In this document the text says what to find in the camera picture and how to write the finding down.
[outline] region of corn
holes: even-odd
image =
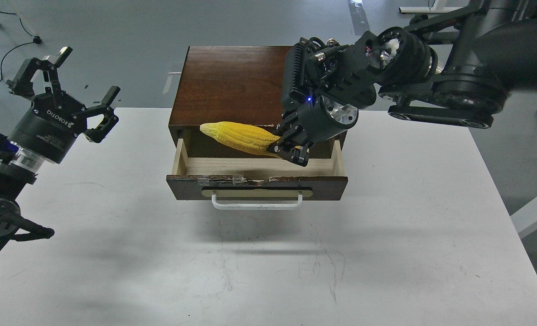
[[[263,128],[237,122],[221,121],[202,124],[200,131],[233,149],[254,155],[277,157],[277,155],[267,152],[266,148],[271,143],[276,142],[279,136],[275,136]]]

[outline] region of white metal handle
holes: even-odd
[[[212,205],[217,209],[244,210],[244,211],[291,211],[303,203],[303,193],[299,192],[297,202],[293,204],[220,204],[216,201],[216,192],[212,192]]]

